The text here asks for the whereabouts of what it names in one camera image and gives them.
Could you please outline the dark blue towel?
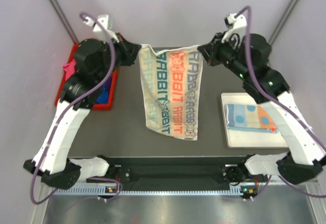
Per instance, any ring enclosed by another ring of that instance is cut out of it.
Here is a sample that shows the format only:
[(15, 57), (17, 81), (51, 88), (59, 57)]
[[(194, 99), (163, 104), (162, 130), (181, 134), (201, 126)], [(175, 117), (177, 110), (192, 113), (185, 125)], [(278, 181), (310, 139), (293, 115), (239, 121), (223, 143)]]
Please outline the dark blue towel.
[(99, 95), (99, 97), (96, 99), (96, 104), (107, 104), (109, 94), (102, 85), (102, 93)]

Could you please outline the blue polka dot towel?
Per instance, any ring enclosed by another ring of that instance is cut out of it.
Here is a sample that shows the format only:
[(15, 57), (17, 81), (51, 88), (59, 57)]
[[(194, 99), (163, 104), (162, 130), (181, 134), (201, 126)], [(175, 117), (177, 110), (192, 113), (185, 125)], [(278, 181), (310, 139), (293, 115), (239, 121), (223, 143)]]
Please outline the blue polka dot towel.
[(226, 125), (230, 130), (278, 133), (278, 128), (269, 114), (257, 105), (226, 104)]

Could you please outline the beige rabbit letter towel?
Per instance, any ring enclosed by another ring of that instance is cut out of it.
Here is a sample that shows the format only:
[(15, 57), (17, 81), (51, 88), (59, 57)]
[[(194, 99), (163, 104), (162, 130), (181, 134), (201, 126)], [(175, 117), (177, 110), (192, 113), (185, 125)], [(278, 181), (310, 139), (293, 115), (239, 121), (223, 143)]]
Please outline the beige rabbit letter towel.
[(138, 53), (146, 127), (162, 135), (195, 141), (203, 56), (197, 46)]

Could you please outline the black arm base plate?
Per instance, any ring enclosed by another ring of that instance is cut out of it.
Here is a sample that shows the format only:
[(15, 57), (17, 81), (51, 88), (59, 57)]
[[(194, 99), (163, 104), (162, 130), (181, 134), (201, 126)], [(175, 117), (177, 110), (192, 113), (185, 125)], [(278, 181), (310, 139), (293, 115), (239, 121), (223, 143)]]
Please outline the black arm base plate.
[(251, 179), (244, 157), (114, 157), (106, 177), (125, 189), (173, 189), (200, 186), (206, 189)]

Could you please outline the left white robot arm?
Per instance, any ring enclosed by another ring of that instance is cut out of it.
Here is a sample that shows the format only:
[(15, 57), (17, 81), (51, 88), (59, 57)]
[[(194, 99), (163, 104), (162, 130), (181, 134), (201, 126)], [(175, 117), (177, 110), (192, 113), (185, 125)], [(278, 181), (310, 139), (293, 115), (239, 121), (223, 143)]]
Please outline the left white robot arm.
[(92, 177), (106, 182), (114, 179), (116, 170), (108, 158), (68, 159), (68, 152), (83, 120), (103, 92), (101, 81), (118, 67), (133, 65), (140, 49), (141, 45), (128, 42), (121, 34), (112, 48), (97, 39), (80, 42), (73, 53), (75, 71), (63, 84), (48, 135), (37, 155), (25, 161), (24, 169), (57, 189), (70, 189), (77, 181)]

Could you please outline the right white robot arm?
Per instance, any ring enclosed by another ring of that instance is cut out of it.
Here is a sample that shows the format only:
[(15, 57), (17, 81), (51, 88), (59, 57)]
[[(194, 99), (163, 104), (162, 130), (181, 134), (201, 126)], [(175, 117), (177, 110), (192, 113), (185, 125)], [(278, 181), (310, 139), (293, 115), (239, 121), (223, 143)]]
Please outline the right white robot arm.
[(250, 181), (256, 175), (277, 175), (291, 184), (317, 177), (325, 163), (325, 145), (319, 142), (300, 114), (282, 74), (268, 66), (271, 45), (259, 34), (217, 33), (198, 47), (207, 64), (224, 65), (243, 82), (242, 87), (270, 115), (289, 148), (286, 154), (248, 156), (238, 176)]

